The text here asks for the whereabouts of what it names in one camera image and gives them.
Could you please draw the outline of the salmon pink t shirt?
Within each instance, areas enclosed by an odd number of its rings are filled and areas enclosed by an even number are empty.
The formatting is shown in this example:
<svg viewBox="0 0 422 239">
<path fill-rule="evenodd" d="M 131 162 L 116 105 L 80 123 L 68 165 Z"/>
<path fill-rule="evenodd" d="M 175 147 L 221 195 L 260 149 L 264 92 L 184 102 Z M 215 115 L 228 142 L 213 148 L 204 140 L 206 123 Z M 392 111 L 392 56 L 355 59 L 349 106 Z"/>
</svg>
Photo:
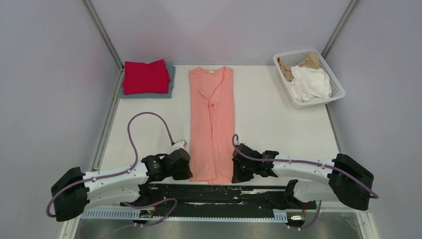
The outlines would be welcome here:
<svg viewBox="0 0 422 239">
<path fill-rule="evenodd" d="M 190 82 L 190 181 L 227 184 L 233 177 L 235 130 L 233 70 L 197 67 Z"/>
</svg>

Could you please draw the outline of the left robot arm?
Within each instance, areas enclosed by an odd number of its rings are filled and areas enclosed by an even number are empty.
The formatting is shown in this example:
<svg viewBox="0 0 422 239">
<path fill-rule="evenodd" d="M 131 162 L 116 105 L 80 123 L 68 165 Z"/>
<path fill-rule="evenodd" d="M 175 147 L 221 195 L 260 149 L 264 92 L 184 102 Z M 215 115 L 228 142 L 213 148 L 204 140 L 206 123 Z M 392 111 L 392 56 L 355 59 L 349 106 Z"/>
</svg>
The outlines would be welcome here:
<svg viewBox="0 0 422 239">
<path fill-rule="evenodd" d="M 69 169 L 52 187 L 53 217 L 58 222 L 68 221 L 94 207 L 113 203 L 136 202 L 147 206 L 152 192 L 140 185 L 160 182 L 171 177 L 187 180 L 190 156 L 179 148 L 170 154 L 148 155 L 135 166 L 109 171 L 82 172 L 80 167 Z"/>
</svg>

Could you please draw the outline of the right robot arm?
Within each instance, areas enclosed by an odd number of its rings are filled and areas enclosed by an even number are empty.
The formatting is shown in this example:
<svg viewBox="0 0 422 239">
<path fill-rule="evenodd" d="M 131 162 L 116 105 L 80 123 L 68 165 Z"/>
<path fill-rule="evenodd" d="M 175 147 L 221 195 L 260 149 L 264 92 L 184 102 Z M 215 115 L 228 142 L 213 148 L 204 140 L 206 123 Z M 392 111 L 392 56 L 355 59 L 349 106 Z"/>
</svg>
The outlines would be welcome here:
<svg viewBox="0 0 422 239">
<path fill-rule="evenodd" d="M 284 194 L 287 206 L 296 208 L 313 201 L 341 202 L 366 211 L 373 192 L 374 175 L 346 154 L 334 159 L 306 159 L 266 150 L 259 153 L 241 143 L 233 151 L 233 183 L 260 177 L 289 178 Z"/>
</svg>

